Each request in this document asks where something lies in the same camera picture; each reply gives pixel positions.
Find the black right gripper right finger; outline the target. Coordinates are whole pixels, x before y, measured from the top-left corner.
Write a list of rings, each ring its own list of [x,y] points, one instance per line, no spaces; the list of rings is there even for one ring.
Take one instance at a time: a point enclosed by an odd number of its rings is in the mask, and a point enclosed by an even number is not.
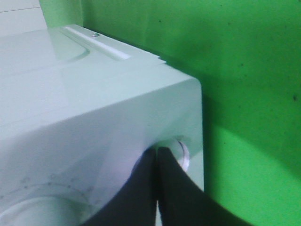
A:
[[[180,167],[169,148],[158,148],[157,161],[158,205],[163,226],[251,225],[205,194]]]

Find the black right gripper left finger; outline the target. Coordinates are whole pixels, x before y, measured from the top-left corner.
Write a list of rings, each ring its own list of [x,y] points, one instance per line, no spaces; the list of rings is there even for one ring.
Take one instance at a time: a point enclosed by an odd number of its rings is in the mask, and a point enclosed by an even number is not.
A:
[[[157,209],[157,157],[147,149],[117,194],[83,226],[154,226]]]

